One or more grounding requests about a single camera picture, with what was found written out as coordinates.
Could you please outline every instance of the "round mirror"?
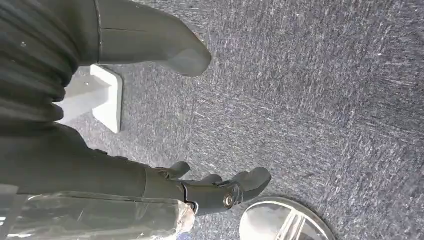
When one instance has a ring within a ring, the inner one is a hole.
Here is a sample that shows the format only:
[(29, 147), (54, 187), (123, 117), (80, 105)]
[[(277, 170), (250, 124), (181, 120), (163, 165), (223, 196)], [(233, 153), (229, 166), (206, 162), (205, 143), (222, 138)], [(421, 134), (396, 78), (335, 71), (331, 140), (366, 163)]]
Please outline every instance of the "round mirror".
[(240, 222), (241, 240), (335, 240), (329, 227), (305, 206), (266, 197), (250, 206)]

